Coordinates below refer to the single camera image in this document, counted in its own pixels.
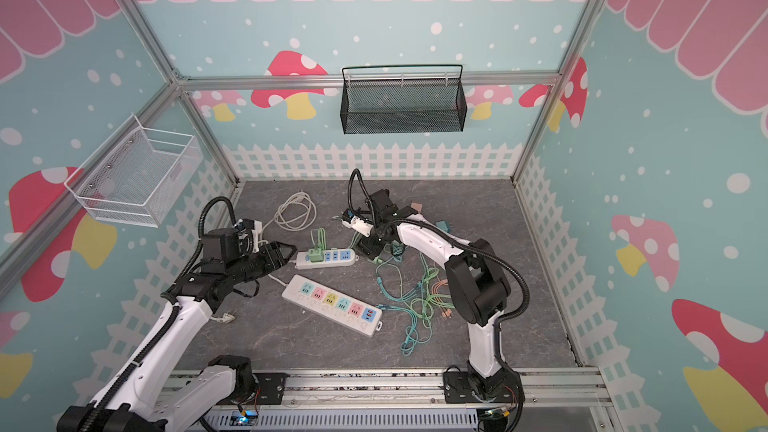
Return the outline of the green charger plug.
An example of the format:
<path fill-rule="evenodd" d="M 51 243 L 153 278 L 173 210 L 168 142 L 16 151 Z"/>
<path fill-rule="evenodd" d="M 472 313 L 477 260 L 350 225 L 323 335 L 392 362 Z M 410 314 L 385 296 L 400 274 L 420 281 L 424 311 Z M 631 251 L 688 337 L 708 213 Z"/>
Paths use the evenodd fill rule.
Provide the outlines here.
<path fill-rule="evenodd" d="M 315 247 L 307 252 L 307 260 L 311 263 L 320 263 L 325 260 L 325 250 L 322 247 Z"/>

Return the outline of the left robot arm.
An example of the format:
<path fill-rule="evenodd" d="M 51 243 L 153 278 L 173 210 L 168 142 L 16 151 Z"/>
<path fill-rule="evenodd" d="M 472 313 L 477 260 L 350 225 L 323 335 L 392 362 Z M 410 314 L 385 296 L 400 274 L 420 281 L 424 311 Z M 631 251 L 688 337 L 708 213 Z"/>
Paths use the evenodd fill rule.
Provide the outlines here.
<path fill-rule="evenodd" d="M 235 216 L 231 200 L 218 196 L 201 214 L 222 203 L 228 227 L 207 231 L 198 223 L 198 242 L 180 275 L 162 293 L 166 304 L 148 336 L 116 375 L 84 406 L 71 406 L 59 418 L 59 431 L 185 431 L 210 426 L 206 414 L 222 401 L 245 412 L 262 391 L 247 357 L 220 355 L 172 395 L 158 400 L 180 358 L 240 285 L 258 283 L 287 265 L 295 246 L 260 242 L 254 221 Z"/>

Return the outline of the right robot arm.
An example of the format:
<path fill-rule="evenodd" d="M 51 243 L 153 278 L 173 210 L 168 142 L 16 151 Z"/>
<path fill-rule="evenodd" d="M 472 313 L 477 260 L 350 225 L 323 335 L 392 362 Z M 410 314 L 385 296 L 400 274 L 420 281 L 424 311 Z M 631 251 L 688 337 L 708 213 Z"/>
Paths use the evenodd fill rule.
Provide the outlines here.
<path fill-rule="evenodd" d="M 520 375 L 506 363 L 500 339 L 502 323 L 522 315 L 530 304 L 523 277 L 487 241 L 449 234 L 415 209 L 397 207 L 386 189 L 367 197 L 366 205 L 342 213 L 344 225 L 361 235 L 357 251 L 374 258 L 386 244 L 397 242 L 441 267 L 454 309 L 467 322 L 470 390 L 483 401 L 507 394 L 515 405 L 523 403 Z"/>

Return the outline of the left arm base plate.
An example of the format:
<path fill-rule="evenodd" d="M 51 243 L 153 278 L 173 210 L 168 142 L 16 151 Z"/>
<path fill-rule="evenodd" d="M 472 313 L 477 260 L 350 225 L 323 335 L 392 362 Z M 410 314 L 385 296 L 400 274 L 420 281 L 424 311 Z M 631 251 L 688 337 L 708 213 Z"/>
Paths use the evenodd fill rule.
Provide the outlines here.
<path fill-rule="evenodd" d="M 257 407 L 281 405 L 286 391 L 288 375 L 278 372 L 254 372 L 250 392 L 241 404 Z"/>

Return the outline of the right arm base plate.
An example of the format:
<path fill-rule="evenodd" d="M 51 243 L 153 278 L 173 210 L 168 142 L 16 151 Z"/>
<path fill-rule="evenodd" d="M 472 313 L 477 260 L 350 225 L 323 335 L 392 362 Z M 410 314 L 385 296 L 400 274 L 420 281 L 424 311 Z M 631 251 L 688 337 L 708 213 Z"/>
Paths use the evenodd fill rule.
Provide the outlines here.
<path fill-rule="evenodd" d="M 500 369 L 483 378 L 473 370 L 452 367 L 442 374 L 444 399 L 449 404 L 525 402 L 521 377 L 517 372 Z"/>

